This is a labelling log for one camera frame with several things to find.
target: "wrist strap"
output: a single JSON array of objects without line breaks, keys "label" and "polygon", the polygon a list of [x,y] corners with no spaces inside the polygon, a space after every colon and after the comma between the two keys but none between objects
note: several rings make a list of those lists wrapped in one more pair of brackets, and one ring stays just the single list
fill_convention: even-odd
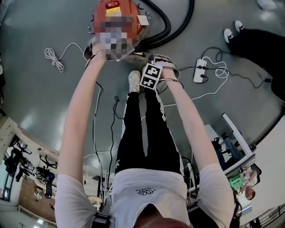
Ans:
[{"label": "wrist strap", "polygon": [[171,67],[174,71],[175,77],[178,78],[180,76],[180,72],[178,71],[176,65],[169,57],[163,55],[151,55],[149,60],[151,61],[151,64],[155,66]]}]

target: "light fixture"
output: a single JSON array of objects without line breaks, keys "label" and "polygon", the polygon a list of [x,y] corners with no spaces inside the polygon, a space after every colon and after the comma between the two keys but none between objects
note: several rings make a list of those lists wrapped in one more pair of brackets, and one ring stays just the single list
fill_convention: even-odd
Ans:
[{"label": "light fixture", "polygon": [[43,224],[44,223],[44,221],[43,220],[41,220],[41,219],[39,219],[38,221],[37,221],[37,223],[39,223],[39,224]]}]

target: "concrete floor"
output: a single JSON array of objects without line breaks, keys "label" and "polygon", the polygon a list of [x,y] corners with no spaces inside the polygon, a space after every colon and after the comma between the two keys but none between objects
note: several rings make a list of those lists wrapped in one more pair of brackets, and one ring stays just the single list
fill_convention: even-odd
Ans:
[{"label": "concrete floor", "polygon": [[[44,57],[44,49],[54,48],[61,56],[69,43],[76,42],[82,48],[89,40],[88,21],[99,0],[16,0],[8,9],[2,22],[0,49],[6,85],[4,87],[4,111],[21,128],[50,148],[60,149],[63,124],[73,91],[84,71],[85,60],[80,50],[71,47],[62,59],[64,73],[60,73],[51,61]],[[175,30],[183,21],[188,0],[153,0],[169,17]],[[152,32],[163,28],[161,20],[155,22],[152,15]],[[278,2],[274,12],[260,10],[255,0],[197,0],[192,20],[186,30],[174,41],[152,53],[170,56],[179,68],[195,65],[197,58],[210,46],[228,50],[222,36],[225,28],[234,30],[233,21],[240,20],[244,26],[263,29],[285,35],[284,5]],[[207,55],[214,60],[214,51]],[[252,62],[232,56],[224,61],[233,73],[249,77],[258,85],[261,79],[270,77]],[[109,150],[112,144],[110,125],[113,121],[114,96],[118,95],[118,114],[122,116],[128,91],[128,73],[136,66],[122,62],[108,62],[100,73],[98,82],[104,88],[96,122],[96,143],[98,151]],[[180,81],[190,97],[214,92],[223,79],[208,71],[208,83],[195,84],[193,69],[181,72]],[[167,90],[162,95],[164,104],[172,104],[173,97]],[[248,143],[256,140],[277,118],[281,101],[264,84],[260,89],[239,77],[229,76],[227,83],[215,95],[195,100],[195,105],[205,124],[215,124],[223,113],[232,119]],[[84,155],[94,153],[91,129],[95,101],[91,109]],[[146,110],[141,95],[141,113]],[[177,108],[165,109],[167,121],[182,155],[190,157],[190,145],[183,130]],[[122,122],[114,124],[114,148],[118,147]],[[107,169],[110,154],[100,154],[103,169]],[[85,159],[85,164],[98,166],[95,156]]]}]

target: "railing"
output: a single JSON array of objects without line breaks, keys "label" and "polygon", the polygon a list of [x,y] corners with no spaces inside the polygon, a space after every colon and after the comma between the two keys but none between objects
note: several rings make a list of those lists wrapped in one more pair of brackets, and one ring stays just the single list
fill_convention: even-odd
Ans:
[{"label": "railing", "polygon": [[[274,222],[278,217],[280,217],[283,213],[285,213],[285,204],[276,207],[276,208],[271,208],[265,213],[263,213],[261,216],[258,217],[261,227],[267,227],[269,224]],[[250,224],[246,223],[240,228],[250,228]]]}]

